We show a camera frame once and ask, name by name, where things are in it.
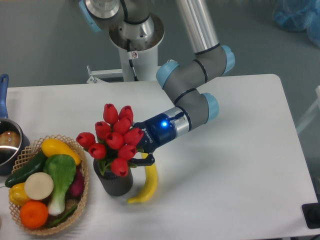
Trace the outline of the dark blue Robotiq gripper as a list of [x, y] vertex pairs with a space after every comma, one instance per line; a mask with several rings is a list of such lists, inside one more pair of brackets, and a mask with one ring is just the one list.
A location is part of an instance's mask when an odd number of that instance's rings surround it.
[[188, 133], [191, 130], [189, 115], [181, 107], [173, 107], [154, 117], [133, 125], [143, 131], [143, 137], [138, 146], [145, 152], [141, 152], [142, 158], [132, 158], [128, 162], [137, 167], [152, 166], [155, 163], [153, 152]]

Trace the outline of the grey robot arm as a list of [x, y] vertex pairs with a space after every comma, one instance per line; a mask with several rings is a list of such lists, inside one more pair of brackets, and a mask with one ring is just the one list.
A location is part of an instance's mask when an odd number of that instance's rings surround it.
[[197, 88], [219, 77], [235, 65], [235, 56], [221, 45], [208, 6], [204, 0], [176, 2], [184, 22], [195, 58], [186, 66], [169, 60], [158, 66], [158, 45], [164, 37], [162, 21], [149, 11], [145, 0], [81, 0], [79, 7], [91, 26], [99, 32], [109, 30], [118, 48], [121, 69], [126, 82], [158, 81], [173, 103], [173, 108], [133, 125], [143, 134], [132, 133], [136, 150], [146, 158], [136, 159], [126, 153], [127, 166], [154, 164], [153, 152], [164, 144], [211, 121], [219, 113], [219, 105], [209, 93]]

